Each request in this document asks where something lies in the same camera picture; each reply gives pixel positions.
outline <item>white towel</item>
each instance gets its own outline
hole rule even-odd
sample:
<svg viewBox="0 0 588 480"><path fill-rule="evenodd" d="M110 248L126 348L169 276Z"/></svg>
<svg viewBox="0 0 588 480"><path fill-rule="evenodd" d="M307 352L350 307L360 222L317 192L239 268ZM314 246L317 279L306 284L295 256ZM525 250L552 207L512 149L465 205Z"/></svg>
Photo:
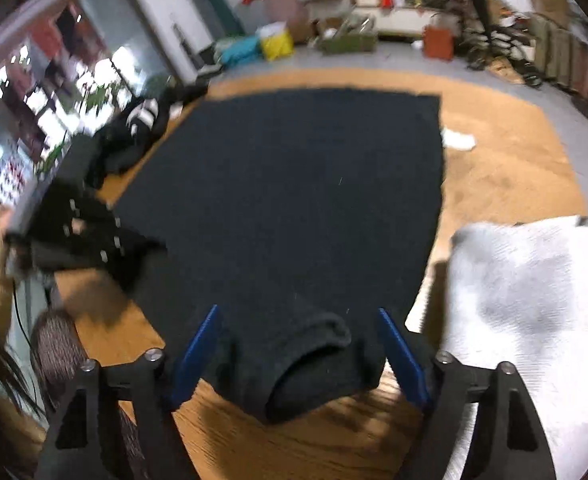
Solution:
<svg viewBox="0 0 588 480"><path fill-rule="evenodd" d="M442 348L466 364L516 365L538 410L558 480L588 469L588 226L471 224L452 239ZM461 428L458 480L474 430Z"/></svg>

